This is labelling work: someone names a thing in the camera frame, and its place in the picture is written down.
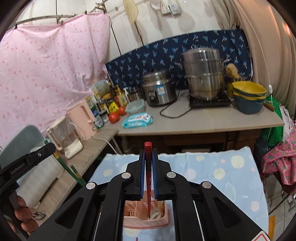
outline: pink floral fabric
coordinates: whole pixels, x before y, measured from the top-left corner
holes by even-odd
[[[26,125],[45,132],[107,76],[107,14],[88,13],[59,25],[20,25],[0,42],[0,146]]]
[[[296,125],[288,139],[263,157],[263,173],[271,174],[279,171],[283,184],[296,183]]]

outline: navy blue floral cloth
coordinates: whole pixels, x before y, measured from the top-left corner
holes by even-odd
[[[169,69],[177,88],[187,89],[183,78],[180,55],[197,47],[220,50],[223,59],[231,58],[241,75],[251,78],[251,60],[243,30],[215,30],[183,34],[163,39],[130,51],[106,64],[112,81],[120,88],[141,87],[142,75],[153,70]]]

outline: wet wipes package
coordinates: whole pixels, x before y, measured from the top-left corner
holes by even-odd
[[[126,129],[143,127],[152,123],[152,117],[147,113],[138,113],[126,118],[122,126]]]

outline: human hand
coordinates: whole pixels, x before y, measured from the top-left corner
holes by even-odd
[[[38,228],[38,224],[33,219],[33,215],[31,211],[26,207],[26,202],[22,197],[17,196],[17,203],[20,207],[19,209],[15,210],[15,216],[18,220],[22,221],[22,229],[28,232],[29,235],[31,235],[31,233],[33,233]],[[13,231],[16,232],[16,229],[13,226],[12,222],[8,221],[8,223]]]

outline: rice cooker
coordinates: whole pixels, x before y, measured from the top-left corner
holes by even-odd
[[[169,104],[177,99],[174,79],[168,70],[148,72],[143,75],[142,87],[149,106]]]

